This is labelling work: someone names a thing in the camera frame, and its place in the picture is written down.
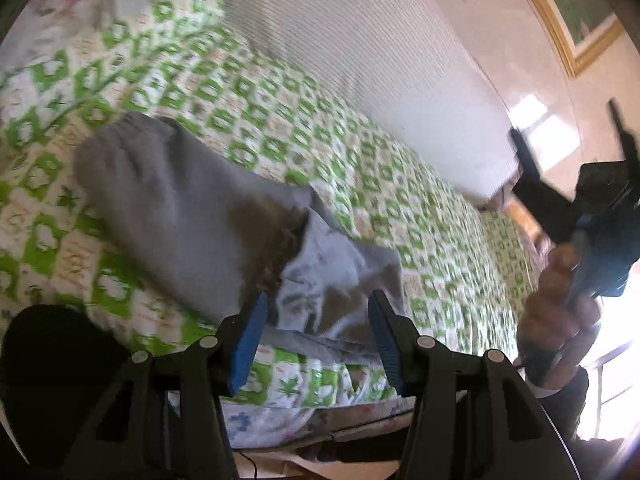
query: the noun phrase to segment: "black cable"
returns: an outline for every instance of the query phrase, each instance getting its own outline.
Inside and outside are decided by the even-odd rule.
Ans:
[[[254,479],[258,478],[258,466],[255,465],[255,462],[253,460],[251,460],[247,455],[245,455],[244,453],[241,453],[238,451],[239,454],[241,454],[242,456],[244,456],[249,462],[251,462],[254,465]]]

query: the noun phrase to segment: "human hand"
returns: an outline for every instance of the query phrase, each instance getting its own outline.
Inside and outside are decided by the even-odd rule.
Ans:
[[[569,311],[566,303],[572,283],[572,270],[580,257],[571,244],[563,244],[549,254],[549,265],[540,274],[538,290],[527,298],[525,312],[518,324],[518,350],[526,354],[532,346],[543,350],[563,350],[560,362],[546,375],[542,384],[548,390],[566,386],[587,355],[600,331],[600,305],[588,294],[578,297]]]

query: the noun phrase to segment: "gold frame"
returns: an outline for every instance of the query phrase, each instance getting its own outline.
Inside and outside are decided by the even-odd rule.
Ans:
[[[552,4],[549,3],[549,0],[530,1],[533,3],[539,17],[545,24],[546,30],[548,30],[551,35],[551,39],[564,65],[564,69],[571,79],[579,76],[580,73],[593,63],[625,30],[620,20],[615,19],[583,53],[575,57],[574,42],[564,33],[562,25],[559,23],[556,12]]]

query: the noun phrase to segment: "black device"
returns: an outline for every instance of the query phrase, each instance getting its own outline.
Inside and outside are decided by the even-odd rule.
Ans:
[[[511,130],[523,170],[514,194],[554,243],[574,243],[581,257],[567,299],[569,310],[583,293],[620,296],[631,266],[640,258],[638,149],[634,136],[623,126],[616,103],[611,100],[608,106],[625,160],[583,164],[572,202],[540,179],[522,134]],[[527,350],[523,362],[529,380],[542,386],[562,352]]]
[[[369,320],[389,383],[416,397],[397,480],[579,480],[556,428],[502,352],[461,354],[420,336],[380,290],[369,298]]]
[[[215,336],[162,357],[133,354],[88,417],[61,476],[237,479],[220,397],[233,397],[246,382],[266,320],[267,297],[256,292]],[[168,392],[180,392],[179,417]]]

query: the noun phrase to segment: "leg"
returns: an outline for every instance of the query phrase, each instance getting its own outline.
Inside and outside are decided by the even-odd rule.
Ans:
[[[2,342],[2,401],[32,465],[57,469],[129,351],[83,314],[37,305]]]

